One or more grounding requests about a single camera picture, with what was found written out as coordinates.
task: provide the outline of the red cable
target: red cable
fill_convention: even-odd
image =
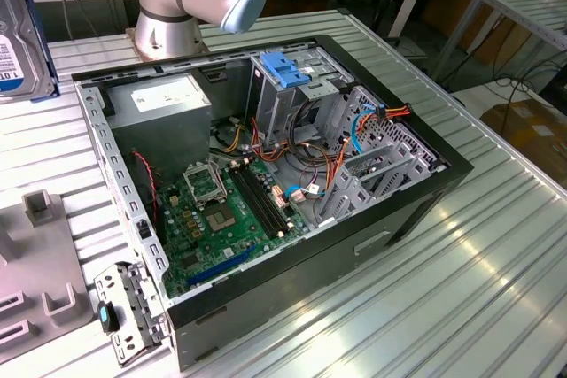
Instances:
[[[144,163],[145,169],[148,172],[148,175],[150,176],[150,183],[151,183],[151,201],[153,203],[153,224],[154,226],[157,224],[158,222],[158,205],[157,205],[157,195],[156,195],[156,185],[153,181],[153,173],[151,172],[151,167],[148,164],[148,162],[145,160],[145,158],[142,156],[142,154],[140,154],[139,152],[136,152],[135,150],[132,151],[132,153],[137,156],[140,161],[142,161]]]

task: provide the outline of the metal workbench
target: metal workbench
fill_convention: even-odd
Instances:
[[[457,24],[439,54],[439,59],[431,74],[433,79],[436,80],[439,77],[451,56],[451,52],[461,40],[472,20],[475,19],[482,4],[492,7],[494,13],[479,31],[477,38],[469,48],[469,52],[484,40],[502,15],[512,19],[540,38],[540,42],[532,49],[532,52],[527,56],[528,58],[534,58],[535,53],[541,49],[544,43],[549,43],[559,50],[567,50],[567,33],[565,32],[567,0],[471,0],[459,24]]]
[[[205,26],[211,50],[332,35],[475,167],[410,237],[189,370],[188,375],[555,376],[567,362],[567,194],[356,19],[261,19],[245,35]],[[135,63],[122,35],[61,42],[63,96],[0,107],[0,206],[62,194],[82,270],[132,254],[97,167],[71,73]],[[161,348],[120,370],[100,324],[0,366],[0,376],[178,376]]]

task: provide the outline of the hard drive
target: hard drive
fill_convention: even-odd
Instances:
[[[32,5],[32,0],[0,0],[0,104],[58,94]]]

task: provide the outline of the expansion slot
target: expansion slot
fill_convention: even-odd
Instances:
[[[252,251],[254,251],[255,249],[256,249],[256,245],[250,247],[246,251],[241,252],[240,254],[237,254],[233,258],[229,258],[228,260],[225,260],[216,266],[206,269],[200,274],[191,276],[191,278],[187,280],[187,286],[190,287],[191,285],[197,285],[198,283],[206,281],[207,279],[210,279],[216,276],[217,274],[226,272],[227,270],[229,270],[234,266],[238,266],[240,263],[244,263],[250,257],[250,254],[252,254]]]
[[[264,188],[261,187],[254,173],[246,167],[239,167],[231,169],[229,176],[268,238],[275,239],[284,236],[288,231],[285,220],[264,192]]]

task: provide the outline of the motherboard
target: motherboard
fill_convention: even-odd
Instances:
[[[164,200],[164,278],[169,297],[226,273],[309,232],[299,211],[279,195],[273,174],[261,160],[218,169],[223,200],[202,199],[217,190],[215,174],[202,166],[159,190]]]

